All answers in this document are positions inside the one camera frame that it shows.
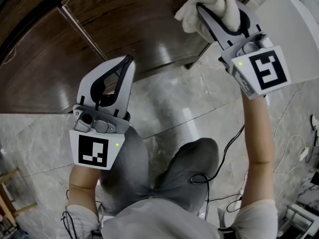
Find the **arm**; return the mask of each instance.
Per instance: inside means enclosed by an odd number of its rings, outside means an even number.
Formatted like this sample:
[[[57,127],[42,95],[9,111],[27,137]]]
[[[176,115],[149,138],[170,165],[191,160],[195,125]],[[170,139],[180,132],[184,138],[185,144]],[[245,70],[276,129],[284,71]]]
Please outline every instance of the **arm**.
[[[241,208],[259,200],[273,199],[275,153],[266,101],[263,97],[249,100],[244,93],[242,98],[249,169]]]
[[[100,177],[100,170],[74,165],[69,179],[68,205],[80,205],[98,216],[95,204],[95,187]]]

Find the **cabinet door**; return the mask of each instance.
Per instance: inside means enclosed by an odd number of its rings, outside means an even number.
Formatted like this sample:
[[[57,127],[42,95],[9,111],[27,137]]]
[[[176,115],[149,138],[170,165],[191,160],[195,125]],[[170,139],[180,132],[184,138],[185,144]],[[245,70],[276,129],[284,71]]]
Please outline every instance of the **cabinet door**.
[[[207,45],[174,14],[186,0],[65,0],[108,59],[130,54],[137,74],[198,56]]]
[[[101,62],[56,8],[1,64],[0,112],[61,112],[76,103],[80,81]]]

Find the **towel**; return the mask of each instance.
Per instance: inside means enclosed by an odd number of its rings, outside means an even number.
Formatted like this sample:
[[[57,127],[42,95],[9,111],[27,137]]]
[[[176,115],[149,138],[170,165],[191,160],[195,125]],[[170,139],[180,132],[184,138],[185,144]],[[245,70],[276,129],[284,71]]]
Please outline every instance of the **towel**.
[[[214,42],[206,26],[198,18],[196,9],[198,2],[215,13],[229,30],[238,30],[240,14],[236,0],[188,0],[175,14],[175,18],[182,21],[186,33],[198,32],[206,41]]]

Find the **sleeve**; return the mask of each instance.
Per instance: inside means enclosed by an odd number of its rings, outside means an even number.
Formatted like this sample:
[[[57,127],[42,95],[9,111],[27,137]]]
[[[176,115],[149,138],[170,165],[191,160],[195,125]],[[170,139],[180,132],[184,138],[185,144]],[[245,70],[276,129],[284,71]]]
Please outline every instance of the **sleeve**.
[[[261,200],[241,209],[231,226],[238,239],[275,239],[278,215],[274,200]]]
[[[91,234],[92,230],[98,229],[99,218],[91,210],[79,205],[70,205],[66,207],[66,211],[68,211],[69,215],[64,213],[63,216],[66,218],[60,221],[56,236],[57,239],[70,239],[71,237],[68,230],[73,238],[85,239]],[[72,221],[77,235],[76,237],[74,236]]]

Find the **person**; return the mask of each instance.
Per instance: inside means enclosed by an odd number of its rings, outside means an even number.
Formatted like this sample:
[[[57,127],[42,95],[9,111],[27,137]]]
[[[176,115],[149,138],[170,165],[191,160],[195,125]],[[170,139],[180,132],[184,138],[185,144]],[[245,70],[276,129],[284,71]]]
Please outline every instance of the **person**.
[[[131,127],[110,171],[73,167],[68,218],[61,221],[57,238],[90,238],[91,231],[98,229],[95,188],[100,178],[106,192],[105,211],[115,216],[104,221],[101,229],[104,239],[275,239],[278,228],[273,200],[275,148],[267,104],[263,97],[249,100],[243,93],[242,101],[249,168],[240,211],[230,228],[217,229],[198,217],[208,188],[206,183],[190,182],[196,173],[209,178],[215,174],[219,162],[216,142],[201,138],[182,146],[151,188],[148,153]],[[203,180],[203,176],[194,177],[194,181]]]

